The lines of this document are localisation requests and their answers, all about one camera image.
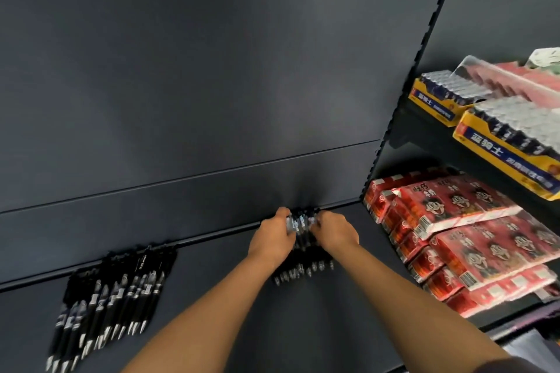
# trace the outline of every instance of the bundle of pens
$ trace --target bundle of pens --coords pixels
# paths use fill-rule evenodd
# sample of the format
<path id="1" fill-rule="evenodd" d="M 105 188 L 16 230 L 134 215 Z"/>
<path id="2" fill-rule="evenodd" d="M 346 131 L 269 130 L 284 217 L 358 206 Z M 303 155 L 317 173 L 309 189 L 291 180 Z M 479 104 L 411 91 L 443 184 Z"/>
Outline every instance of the bundle of pens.
<path id="1" fill-rule="evenodd" d="M 171 247 L 108 256 L 72 274 L 49 348 L 46 371 L 73 371 L 91 351 L 144 332 L 175 261 Z"/>
<path id="2" fill-rule="evenodd" d="M 286 227 L 296 234 L 296 242 L 286 260 L 272 274 L 271 279 L 277 286 L 305 275 L 312 277 L 313 273 L 324 271 L 327 265 L 334 269 L 332 256 L 319 246 L 310 230 L 317 221 L 317 212 L 318 209 L 292 210 L 286 218 Z"/>

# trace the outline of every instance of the forearm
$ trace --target forearm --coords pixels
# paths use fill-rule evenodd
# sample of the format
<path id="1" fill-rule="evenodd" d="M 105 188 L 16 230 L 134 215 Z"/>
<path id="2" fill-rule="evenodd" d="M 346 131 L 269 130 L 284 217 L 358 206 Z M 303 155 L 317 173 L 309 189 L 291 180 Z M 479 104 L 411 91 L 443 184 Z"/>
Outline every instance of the forearm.
<path id="1" fill-rule="evenodd" d="M 243 320 L 271 273 L 269 266 L 245 258 L 163 328 L 123 373 L 221 372 Z"/>
<path id="2" fill-rule="evenodd" d="M 411 373 L 472 373 L 509 355 L 358 245 L 333 254 L 365 292 Z"/>

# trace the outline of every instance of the person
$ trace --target person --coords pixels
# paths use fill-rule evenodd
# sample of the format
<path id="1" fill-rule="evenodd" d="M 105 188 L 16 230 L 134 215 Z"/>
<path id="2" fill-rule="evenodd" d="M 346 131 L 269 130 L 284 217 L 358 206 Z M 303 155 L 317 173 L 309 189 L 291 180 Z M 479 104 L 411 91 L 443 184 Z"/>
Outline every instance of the person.
<path id="1" fill-rule="evenodd" d="M 159 331 L 122 373 L 223 371 L 257 294 L 293 248 L 289 214 L 281 207 L 264 220 L 247 257 Z M 365 293 L 410 373 L 542 373 L 377 260 L 341 214 L 320 212 L 311 231 Z"/>

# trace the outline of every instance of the left hand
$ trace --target left hand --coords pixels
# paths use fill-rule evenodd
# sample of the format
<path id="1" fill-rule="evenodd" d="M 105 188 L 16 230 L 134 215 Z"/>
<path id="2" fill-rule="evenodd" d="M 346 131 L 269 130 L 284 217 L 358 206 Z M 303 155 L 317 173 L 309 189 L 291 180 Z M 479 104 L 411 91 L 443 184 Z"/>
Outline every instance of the left hand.
<path id="1" fill-rule="evenodd" d="M 278 208 L 274 217 L 260 223 L 248 246 L 248 258 L 264 263 L 270 269 L 270 274 L 282 264 L 296 242 L 296 234 L 288 234 L 286 228 L 289 214 L 288 208 Z"/>

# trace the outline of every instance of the blue label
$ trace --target blue label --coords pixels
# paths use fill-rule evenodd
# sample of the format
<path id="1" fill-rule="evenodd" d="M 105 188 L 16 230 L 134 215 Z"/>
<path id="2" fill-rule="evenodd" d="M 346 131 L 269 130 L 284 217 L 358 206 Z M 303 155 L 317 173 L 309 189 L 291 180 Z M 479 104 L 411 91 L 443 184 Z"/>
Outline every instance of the blue label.
<path id="1" fill-rule="evenodd" d="M 448 121 L 453 121 L 453 119 L 455 118 L 455 114 L 453 114 L 450 110 L 448 110 L 448 108 L 444 107 L 438 101 L 434 101 L 428 95 L 423 94 L 422 92 L 420 92 L 420 90 L 413 89 L 412 90 L 412 95 L 414 97 L 416 97 L 417 99 L 419 99 L 420 101 L 424 102 L 424 104 L 428 105 L 430 108 L 432 108 L 438 114 L 443 115 L 445 118 L 447 118 Z"/>
<path id="2" fill-rule="evenodd" d="M 493 140 L 486 139 L 486 137 L 479 134 L 471 127 L 466 128 L 464 136 L 472 143 L 475 143 L 478 147 L 484 149 L 489 154 L 492 154 L 495 158 L 498 158 L 500 161 L 520 172 L 525 177 L 539 183 L 550 193 L 556 194 L 560 192 L 560 180 L 554 177 L 551 173 L 541 170 Z"/>

